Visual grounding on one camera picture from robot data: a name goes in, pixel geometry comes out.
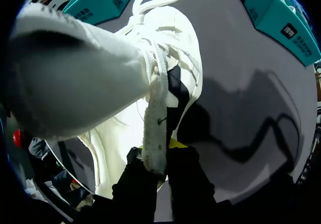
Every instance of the white shoelace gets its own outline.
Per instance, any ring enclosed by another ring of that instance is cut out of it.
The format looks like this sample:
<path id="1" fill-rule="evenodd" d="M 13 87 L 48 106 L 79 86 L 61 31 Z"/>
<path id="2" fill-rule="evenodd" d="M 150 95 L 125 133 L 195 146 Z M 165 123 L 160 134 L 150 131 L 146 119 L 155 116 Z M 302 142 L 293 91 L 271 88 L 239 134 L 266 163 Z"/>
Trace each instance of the white shoelace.
<path id="1" fill-rule="evenodd" d="M 145 11 L 177 1 L 179 0 L 152 0 L 142 4 L 143 0 L 135 0 L 132 8 L 133 16 L 130 17 L 127 26 L 116 32 L 119 35 L 126 35 L 131 32 L 145 58 L 150 93 L 145 113 L 143 158 L 146 168 L 157 174 L 163 174 L 166 167 L 166 122 L 162 124 L 163 130 L 165 128 L 164 133 L 161 129 L 153 129 L 153 126 L 155 124 L 160 126 L 159 123 L 167 117 L 165 99 L 168 94 L 168 67 L 166 56 L 169 54 L 170 47 L 184 52 L 196 70 L 201 72 L 197 62 L 182 43 L 160 32 L 153 31 L 143 24 Z M 147 151 L 156 151 L 158 152 L 158 157 L 155 157 L 157 153 L 149 153 L 145 157 L 144 151 L 145 153 Z"/>

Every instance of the shoe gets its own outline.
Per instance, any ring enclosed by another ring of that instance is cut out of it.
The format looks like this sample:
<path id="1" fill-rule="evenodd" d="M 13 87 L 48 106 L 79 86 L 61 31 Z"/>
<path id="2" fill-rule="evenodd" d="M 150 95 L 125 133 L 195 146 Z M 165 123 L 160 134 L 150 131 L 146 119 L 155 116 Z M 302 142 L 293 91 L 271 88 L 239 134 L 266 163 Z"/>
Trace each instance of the shoe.
<path id="1" fill-rule="evenodd" d="M 184 114 L 202 91 L 201 55 L 192 24 L 177 9 L 158 7 L 178 0 L 142 1 L 135 0 L 128 25 L 116 34 L 139 46 L 146 61 L 150 93 L 79 136 L 93 155 L 96 194 L 108 198 L 112 198 L 111 187 L 122 175 L 132 147 L 143 145 L 147 170 L 164 174 L 170 138 L 176 138 Z"/>

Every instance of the black sneaker panel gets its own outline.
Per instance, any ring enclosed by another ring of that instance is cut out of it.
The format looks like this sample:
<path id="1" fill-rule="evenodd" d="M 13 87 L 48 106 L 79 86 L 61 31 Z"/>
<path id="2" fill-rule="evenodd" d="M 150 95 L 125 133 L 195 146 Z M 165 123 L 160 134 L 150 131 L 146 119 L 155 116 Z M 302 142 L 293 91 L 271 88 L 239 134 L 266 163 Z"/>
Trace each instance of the black sneaker panel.
<path id="1" fill-rule="evenodd" d="M 169 91 L 178 99 L 178 107 L 167 107 L 167 144 L 172 132 L 177 128 L 184 109 L 186 108 L 190 94 L 186 86 L 181 82 L 181 68 L 174 67 L 168 71 Z"/>

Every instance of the shoelace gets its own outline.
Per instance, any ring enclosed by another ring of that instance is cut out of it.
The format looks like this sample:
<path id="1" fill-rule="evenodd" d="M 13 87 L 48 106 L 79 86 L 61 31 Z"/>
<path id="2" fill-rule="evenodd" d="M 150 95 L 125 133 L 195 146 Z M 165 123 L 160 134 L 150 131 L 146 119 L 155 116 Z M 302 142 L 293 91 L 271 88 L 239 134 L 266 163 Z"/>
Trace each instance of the shoelace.
<path id="1" fill-rule="evenodd" d="M 119 35 L 126 35 L 131 32 L 133 40 L 137 42 L 142 50 L 146 63 L 147 76 L 150 82 L 149 103 L 145 114 L 145 126 L 151 128 L 149 123 L 162 122 L 167 117 L 165 99 L 168 93 L 168 77 L 166 56 L 169 54 L 170 47 L 184 52 L 196 68 L 201 72 L 197 61 L 189 54 L 186 47 L 176 39 L 166 36 L 160 32 L 152 31 L 143 24 L 144 12 L 147 10 L 166 6 L 168 4 L 177 2 L 179 0 L 152 0 L 142 4 L 143 0 L 135 0 L 132 8 L 133 16 L 130 17 L 127 26 L 116 32 Z M 152 111 L 157 111 L 156 115 L 150 114 Z M 149 143 L 150 141 L 157 141 L 164 148 L 166 148 L 166 134 L 161 140 L 158 138 L 149 138 L 148 130 L 144 130 L 144 148 L 150 145 L 158 146 L 158 143 Z M 166 156 L 163 156 L 164 167 L 166 166 Z M 151 169 L 156 173 L 163 173 L 161 169 Z"/>

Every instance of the yellow tag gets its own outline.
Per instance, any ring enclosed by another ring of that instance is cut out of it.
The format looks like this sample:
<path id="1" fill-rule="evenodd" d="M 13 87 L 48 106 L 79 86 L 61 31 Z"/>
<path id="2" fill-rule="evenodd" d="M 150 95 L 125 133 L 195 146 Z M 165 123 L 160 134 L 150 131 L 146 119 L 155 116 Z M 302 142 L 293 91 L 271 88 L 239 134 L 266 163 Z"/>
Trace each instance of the yellow tag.
<path id="1" fill-rule="evenodd" d="M 172 148 L 187 148 L 186 145 L 183 145 L 182 143 L 178 142 L 177 140 L 174 140 L 173 138 L 171 138 L 171 141 L 170 141 L 170 146 L 169 148 L 172 149 Z"/>

